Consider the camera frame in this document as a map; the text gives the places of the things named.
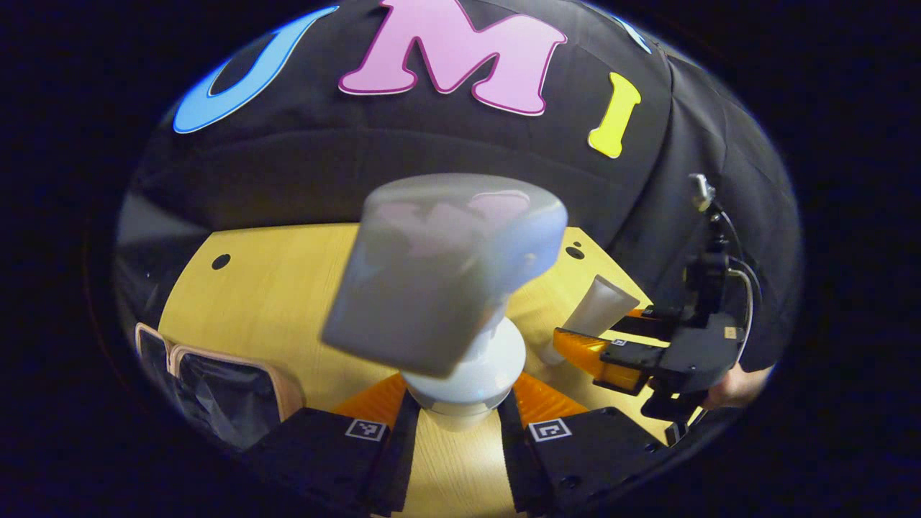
wooden table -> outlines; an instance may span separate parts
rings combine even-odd
[[[158,331],[177,344],[265,361],[300,382],[306,406],[332,410],[396,372],[319,339],[357,230],[357,224],[331,224],[211,234],[170,293]],[[565,252],[575,242],[583,259]],[[212,263],[223,254],[230,261],[215,270]],[[566,229],[556,264],[509,302],[507,316],[528,346],[525,372],[589,409],[617,407],[664,443],[669,423],[645,418],[639,410],[651,389],[644,388],[639,397],[616,393],[593,385],[585,372],[566,362],[547,366],[537,356],[597,274],[639,299],[641,307],[651,303],[585,232]],[[602,336],[668,345],[613,331]],[[420,413],[405,507],[394,515],[515,516],[497,413],[459,433],[438,428]]]

human hand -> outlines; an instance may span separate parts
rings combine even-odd
[[[744,408],[758,397],[767,385],[767,378],[774,366],[761,371],[746,372],[738,362],[729,369],[719,383],[710,387],[704,403],[704,410],[715,410],[724,406]]]

blue letter u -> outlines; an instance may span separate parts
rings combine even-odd
[[[227,117],[250,102],[259,95],[259,92],[269,86],[275,76],[278,76],[288,56],[291,55],[291,51],[294,50],[295,45],[310,28],[310,25],[338,8],[338,6],[332,6],[310,13],[273,31],[275,37],[259,54],[250,72],[236,85],[217,95],[211,95],[211,87],[229,60],[224,62],[210,76],[195,85],[182,99],[176,110],[176,117],[173,119],[173,129],[176,133],[198,131]]]

white tube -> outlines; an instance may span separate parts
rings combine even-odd
[[[589,291],[561,327],[583,335],[599,336],[611,329],[612,325],[617,324],[637,305],[638,299],[617,288],[608,279],[595,276]],[[556,352],[552,338],[539,356],[544,363],[550,365],[556,365],[565,359]]]

pink letter m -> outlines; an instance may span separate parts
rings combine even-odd
[[[418,77],[406,69],[406,60],[418,42],[440,93],[457,89],[495,56],[492,73],[473,85],[473,96],[500,110],[543,113],[543,79],[556,45],[566,43],[563,32],[524,15],[476,30],[457,0],[383,0],[380,4],[390,12],[361,66],[339,80],[341,91],[380,95],[413,89]]]

